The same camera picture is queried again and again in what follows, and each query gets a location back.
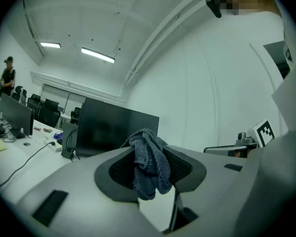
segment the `fluorescent light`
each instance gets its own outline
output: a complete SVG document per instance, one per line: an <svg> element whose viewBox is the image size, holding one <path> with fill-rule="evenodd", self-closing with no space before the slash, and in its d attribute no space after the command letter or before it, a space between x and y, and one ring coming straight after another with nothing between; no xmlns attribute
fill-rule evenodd
<svg viewBox="0 0 296 237"><path fill-rule="evenodd" d="M48 43L48 42L41 42L42 46L54 47L54 48L61 48L59 43Z"/></svg>
<svg viewBox="0 0 296 237"><path fill-rule="evenodd" d="M109 57L107 55L104 55L104 54L101 54L101 53L92 51L92 50L87 49L87 48L84 48L84 47L81 49L81 52L82 53L85 53L85 54L92 55L94 57L100 58L102 60L105 60L105 61L108 61L108 62L111 62L111 63L114 63L115 62L115 59L114 58L111 58L111 57Z"/></svg>

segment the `office chair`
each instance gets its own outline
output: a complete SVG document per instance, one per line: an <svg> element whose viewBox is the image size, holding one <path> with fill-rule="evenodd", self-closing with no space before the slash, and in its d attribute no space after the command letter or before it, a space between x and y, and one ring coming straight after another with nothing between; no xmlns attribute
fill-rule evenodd
<svg viewBox="0 0 296 237"><path fill-rule="evenodd" d="M38 120L38 114L41 106L42 106L42 103L40 101L40 96L32 94L32 96L28 98L28 107L30 107L35 111L35 116L34 116L35 120Z"/></svg>
<svg viewBox="0 0 296 237"><path fill-rule="evenodd" d="M71 112L71 124L78 124L79 115L80 115L81 108L75 107L74 111Z"/></svg>
<svg viewBox="0 0 296 237"><path fill-rule="evenodd" d="M12 94L12 98L14 99L14 100L16 100L16 101L18 101L19 102L19 100L20 100L20 97L21 97L21 91L22 91L22 86L17 86L16 88L15 88L15 92L13 92L13 94Z"/></svg>
<svg viewBox="0 0 296 237"><path fill-rule="evenodd" d="M57 109L58 105L59 103L46 99L39 110L38 121L55 127L60 117L60 111Z"/></svg>

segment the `gray cloth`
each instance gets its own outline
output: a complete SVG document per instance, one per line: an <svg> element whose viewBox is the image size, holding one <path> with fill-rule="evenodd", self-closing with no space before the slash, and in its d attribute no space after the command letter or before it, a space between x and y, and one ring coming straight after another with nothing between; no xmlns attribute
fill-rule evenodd
<svg viewBox="0 0 296 237"><path fill-rule="evenodd" d="M154 199L156 188L161 194L168 193L172 188L170 165L162 152L162 146L166 144L153 131L144 128L131 135L121 146L135 148L133 186L142 200Z"/></svg>

